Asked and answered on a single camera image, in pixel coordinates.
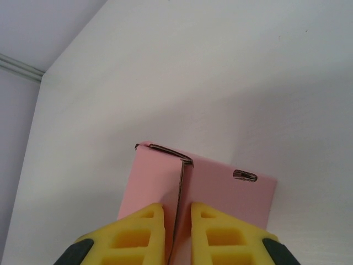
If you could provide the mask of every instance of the pink cardboard box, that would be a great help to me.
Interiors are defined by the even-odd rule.
[[[266,228],[276,180],[151,142],[136,157],[118,219],[162,203],[169,264],[190,264],[192,202],[202,202]]]

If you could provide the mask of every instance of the ceiling trim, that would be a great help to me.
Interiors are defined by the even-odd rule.
[[[37,83],[41,82],[44,75],[43,71],[3,54],[0,54],[0,68]]]

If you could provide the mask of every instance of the white wall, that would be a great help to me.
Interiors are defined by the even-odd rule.
[[[0,70],[0,260],[38,92],[39,84]]]
[[[46,71],[105,2],[0,1],[0,53]]]
[[[269,230],[351,264],[352,1],[108,1],[45,74],[3,265],[113,221],[152,140],[279,180]]]

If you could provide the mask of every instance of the white ceiling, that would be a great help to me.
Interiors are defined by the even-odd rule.
[[[0,53],[46,71],[106,0],[1,0]]]

